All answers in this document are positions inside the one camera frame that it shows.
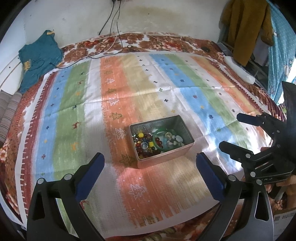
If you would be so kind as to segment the brown floral bed sheet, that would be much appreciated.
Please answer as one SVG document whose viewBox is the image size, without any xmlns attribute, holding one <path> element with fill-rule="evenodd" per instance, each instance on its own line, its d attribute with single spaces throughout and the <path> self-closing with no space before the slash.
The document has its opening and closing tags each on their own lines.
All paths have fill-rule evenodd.
<svg viewBox="0 0 296 241">
<path fill-rule="evenodd" d="M 194 240 L 217 204 L 195 167 L 203 151 L 224 171 L 242 177 L 239 163 L 218 145 L 259 151 L 271 139 L 239 123 L 238 113 L 283 118 L 265 90 L 245 83 L 211 41 L 126 33 L 67 45 L 50 69 L 16 93 L 1 148 L 1 192 L 21 224 L 33 188 L 74 173 L 97 153 L 105 167 L 81 201 L 107 240 Z M 139 169 L 128 128 L 179 115 L 194 144 L 180 157 Z"/>
</svg>

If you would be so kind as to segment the striped grey pillow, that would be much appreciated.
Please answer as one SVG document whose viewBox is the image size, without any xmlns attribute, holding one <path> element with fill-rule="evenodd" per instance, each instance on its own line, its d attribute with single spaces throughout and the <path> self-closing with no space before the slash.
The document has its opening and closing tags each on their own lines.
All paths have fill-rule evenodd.
<svg viewBox="0 0 296 241">
<path fill-rule="evenodd" d="M 11 95 L 1 90 L 1 147 L 6 141 L 16 109 L 21 101 L 22 94 L 18 91 Z"/>
</svg>

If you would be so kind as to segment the silver metal jewelry tin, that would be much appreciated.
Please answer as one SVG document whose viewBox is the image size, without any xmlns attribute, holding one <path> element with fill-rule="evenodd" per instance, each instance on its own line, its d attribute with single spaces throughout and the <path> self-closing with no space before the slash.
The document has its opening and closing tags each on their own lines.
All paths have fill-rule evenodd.
<svg viewBox="0 0 296 241">
<path fill-rule="evenodd" d="M 180 115 L 134 123 L 128 133 L 139 169 L 181 157 L 195 143 Z"/>
</svg>

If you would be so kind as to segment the mustard yellow hanging garment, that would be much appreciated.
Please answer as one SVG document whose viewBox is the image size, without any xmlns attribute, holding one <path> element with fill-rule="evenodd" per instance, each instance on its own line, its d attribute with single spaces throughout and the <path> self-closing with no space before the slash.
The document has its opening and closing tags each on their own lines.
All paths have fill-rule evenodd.
<svg viewBox="0 0 296 241">
<path fill-rule="evenodd" d="M 229 1 L 221 23 L 228 27 L 226 43 L 233 48 L 233 58 L 242 66 L 252 56 L 258 37 L 269 46 L 274 44 L 270 5 L 265 0 Z"/>
</svg>

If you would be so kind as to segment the blue dotted hanging cloth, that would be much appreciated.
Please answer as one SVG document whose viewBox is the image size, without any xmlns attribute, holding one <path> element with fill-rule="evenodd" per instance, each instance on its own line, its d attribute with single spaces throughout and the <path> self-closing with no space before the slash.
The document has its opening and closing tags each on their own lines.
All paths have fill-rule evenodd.
<svg viewBox="0 0 296 241">
<path fill-rule="evenodd" d="M 295 84 L 295 32 L 287 19 L 268 1 L 273 28 L 273 46 L 268 53 L 267 91 L 276 103 L 283 103 L 282 82 Z"/>
</svg>

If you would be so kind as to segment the green jade bangle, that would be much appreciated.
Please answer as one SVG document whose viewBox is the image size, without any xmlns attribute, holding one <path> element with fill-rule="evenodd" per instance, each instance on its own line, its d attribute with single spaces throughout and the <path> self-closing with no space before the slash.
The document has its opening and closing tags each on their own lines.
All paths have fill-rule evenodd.
<svg viewBox="0 0 296 241">
<path fill-rule="evenodd" d="M 152 134 L 152 142 L 156 149 L 161 152 L 168 152 L 178 147 L 177 144 L 174 144 L 175 140 L 173 139 L 173 136 L 176 135 L 174 129 L 159 128 Z"/>
</svg>

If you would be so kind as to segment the colourful striped bed blanket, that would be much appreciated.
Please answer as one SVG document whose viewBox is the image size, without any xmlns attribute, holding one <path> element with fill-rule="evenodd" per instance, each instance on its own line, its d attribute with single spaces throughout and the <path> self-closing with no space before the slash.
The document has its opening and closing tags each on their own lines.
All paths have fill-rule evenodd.
<svg viewBox="0 0 296 241">
<path fill-rule="evenodd" d="M 272 100 L 224 62 L 187 53 L 129 53 L 52 71 L 30 88 L 18 150 L 18 208 L 27 222 L 39 178 L 61 179 L 100 152 L 105 166 L 81 201 L 108 240 L 193 240 L 216 210 L 195 167 L 200 151 L 228 174 L 222 141 L 258 151 L 270 138 L 238 113 Z"/>
</svg>

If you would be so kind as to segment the teal knitted sweater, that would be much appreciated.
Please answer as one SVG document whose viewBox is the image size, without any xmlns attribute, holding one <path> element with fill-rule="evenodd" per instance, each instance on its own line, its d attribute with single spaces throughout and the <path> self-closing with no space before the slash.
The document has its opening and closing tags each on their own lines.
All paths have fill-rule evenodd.
<svg viewBox="0 0 296 241">
<path fill-rule="evenodd" d="M 21 94 L 63 60 L 63 51 L 58 47 L 54 37 L 53 31 L 46 30 L 36 41 L 24 45 L 18 51 L 18 57 L 23 65 L 23 79 L 18 90 Z"/>
</svg>

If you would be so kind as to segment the brown cardboard box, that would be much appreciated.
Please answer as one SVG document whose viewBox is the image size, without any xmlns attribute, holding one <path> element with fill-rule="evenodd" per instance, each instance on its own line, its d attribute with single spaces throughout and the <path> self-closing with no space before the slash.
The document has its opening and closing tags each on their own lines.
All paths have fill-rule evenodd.
<svg viewBox="0 0 296 241">
<path fill-rule="evenodd" d="M 271 199 L 270 204 L 273 213 L 273 240 L 276 240 L 295 216 L 295 203 L 291 204 L 289 201 Z"/>
</svg>

